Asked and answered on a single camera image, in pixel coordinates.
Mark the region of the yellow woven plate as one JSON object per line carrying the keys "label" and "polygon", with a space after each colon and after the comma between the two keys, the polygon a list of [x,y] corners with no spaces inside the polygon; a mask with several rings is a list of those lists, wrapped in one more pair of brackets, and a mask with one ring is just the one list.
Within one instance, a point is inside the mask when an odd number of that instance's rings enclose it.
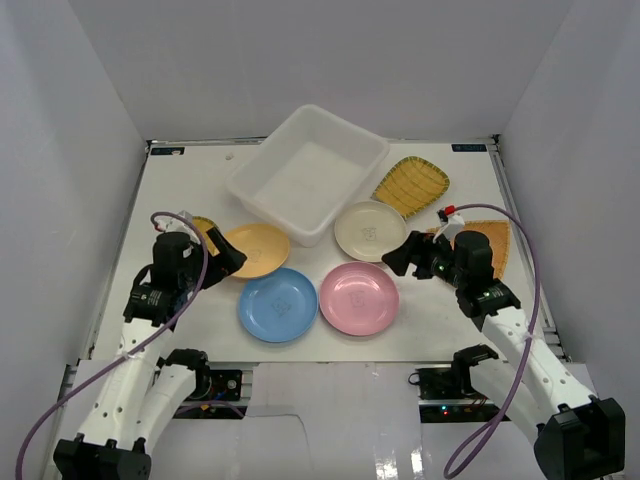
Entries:
{"label": "yellow woven plate", "polygon": [[209,253],[214,256],[218,250],[215,247],[213,241],[211,240],[211,238],[208,235],[208,231],[212,228],[214,228],[216,226],[216,224],[206,218],[206,217],[202,217],[202,216],[194,216],[192,218],[192,223],[194,224],[194,226],[201,232],[201,234],[203,235],[203,237],[205,238],[206,241],[206,245],[207,245],[207,249],[209,251]]}

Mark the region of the orange woven fan plate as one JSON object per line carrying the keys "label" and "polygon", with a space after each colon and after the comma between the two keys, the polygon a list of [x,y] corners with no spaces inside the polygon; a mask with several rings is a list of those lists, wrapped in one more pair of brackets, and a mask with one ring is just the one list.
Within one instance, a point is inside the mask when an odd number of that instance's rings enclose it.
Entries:
{"label": "orange woven fan plate", "polygon": [[477,231],[484,234],[493,251],[492,266],[495,277],[502,279],[508,265],[511,243],[510,223],[505,220],[465,221],[464,231]]}

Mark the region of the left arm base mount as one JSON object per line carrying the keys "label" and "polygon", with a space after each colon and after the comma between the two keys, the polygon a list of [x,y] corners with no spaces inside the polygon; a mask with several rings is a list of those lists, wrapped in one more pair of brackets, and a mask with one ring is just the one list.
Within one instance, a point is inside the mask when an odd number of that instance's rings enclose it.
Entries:
{"label": "left arm base mount", "polygon": [[244,417],[248,394],[243,392],[244,372],[238,369],[211,369],[210,386],[199,398],[189,398],[187,403],[196,404],[188,409],[181,406],[175,419],[240,420]]}

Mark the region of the yellow green-rimmed bamboo plate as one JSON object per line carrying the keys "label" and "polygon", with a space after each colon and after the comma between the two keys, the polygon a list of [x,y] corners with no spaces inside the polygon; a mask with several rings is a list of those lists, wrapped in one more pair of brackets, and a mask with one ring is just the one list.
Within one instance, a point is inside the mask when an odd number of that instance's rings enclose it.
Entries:
{"label": "yellow green-rimmed bamboo plate", "polygon": [[448,175],[438,166],[418,156],[407,156],[386,173],[372,198],[408,219],[440,199],[449,186]]}

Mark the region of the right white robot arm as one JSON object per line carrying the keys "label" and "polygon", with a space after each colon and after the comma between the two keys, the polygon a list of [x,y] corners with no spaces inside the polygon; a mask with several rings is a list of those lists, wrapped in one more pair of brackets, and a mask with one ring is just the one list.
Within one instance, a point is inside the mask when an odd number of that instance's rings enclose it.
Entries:
{"label": "right white robot arm", "polygon": [[463,231],[449,241],[413,231],[382,260],[398,276],[414,265],[414,277],[454,287],[460,310],[492,344],[455,353],[452,388],[466,399],[481,393],[503,409],[532,443],[546,478],[597,479],[623,470],[622,407],[598,398],[529,331],[520,301],[494,274],[484,234]]}

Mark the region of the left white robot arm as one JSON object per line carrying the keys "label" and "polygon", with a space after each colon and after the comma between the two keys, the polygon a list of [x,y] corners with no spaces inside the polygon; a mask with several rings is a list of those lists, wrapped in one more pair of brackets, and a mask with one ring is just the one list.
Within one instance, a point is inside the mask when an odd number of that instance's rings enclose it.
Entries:
{"label": "left white robot arm", "polygon": [[181,404],[210,390],[205,352],[161,356],[181,315],[202,289],[245,263],[216,226],[206,232],[165,231],[152,262],[135,277],[123,316],[115,366],[74,439],[53,453],[64,479],[147,479],[152,450]]}

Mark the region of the orange round plate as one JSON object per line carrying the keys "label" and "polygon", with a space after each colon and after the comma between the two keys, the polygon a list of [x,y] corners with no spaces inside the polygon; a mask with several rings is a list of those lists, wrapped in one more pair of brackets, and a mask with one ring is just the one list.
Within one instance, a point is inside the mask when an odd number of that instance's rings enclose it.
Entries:
{"label": "orange round plate", "polygon": [[225,238],[247,257],[244,265],[233,274],[239,279],[269,275],[285,263],[290,253],[288,236],[279,228],[265,223],[236,227],[228,231]]}

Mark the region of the pink round plate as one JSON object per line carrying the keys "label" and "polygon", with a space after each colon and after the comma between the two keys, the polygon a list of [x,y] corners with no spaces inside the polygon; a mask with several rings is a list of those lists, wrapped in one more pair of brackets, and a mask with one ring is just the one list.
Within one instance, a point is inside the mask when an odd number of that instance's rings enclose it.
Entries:
{"label": "pink round plate", "polygon": [[319,308],[338,331],[358,337],[376,335],[395,320],[400,296],[380,267],[348,262],[333,268],[319,289]]}

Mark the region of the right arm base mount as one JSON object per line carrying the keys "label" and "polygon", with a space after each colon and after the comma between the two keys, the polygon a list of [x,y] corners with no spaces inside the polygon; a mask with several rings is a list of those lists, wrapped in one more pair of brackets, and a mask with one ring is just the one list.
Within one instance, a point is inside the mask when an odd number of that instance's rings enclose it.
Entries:
{"label": "right arm base mount", "polygon": [[449,366],[416,369],[407,381],[417,388],[422,424],[484,423],[499,411],[485,396],[463,393]]}

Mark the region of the blue round plate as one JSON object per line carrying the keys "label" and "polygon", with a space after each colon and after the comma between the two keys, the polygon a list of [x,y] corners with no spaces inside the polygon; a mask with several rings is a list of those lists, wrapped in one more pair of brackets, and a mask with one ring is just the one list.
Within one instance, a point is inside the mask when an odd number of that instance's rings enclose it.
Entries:
{"label": "blue round plate", "polygon": [[313,326],[318,309],[313,283],[301,272],[285,267],[250,280],[237,303],[242,326],[267,343],[286,343],[303,336]]}

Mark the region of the cream round plate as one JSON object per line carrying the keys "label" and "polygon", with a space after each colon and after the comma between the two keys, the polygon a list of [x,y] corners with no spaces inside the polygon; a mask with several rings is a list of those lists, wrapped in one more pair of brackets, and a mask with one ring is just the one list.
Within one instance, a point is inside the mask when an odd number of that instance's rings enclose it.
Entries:
{"label": "cream round plate", "polygon": [[404,243],[408,230],[394,208],[369,200],[348,206],[335,221],[334,235],[338,246],[353,259],[379,263],[384,254]]}

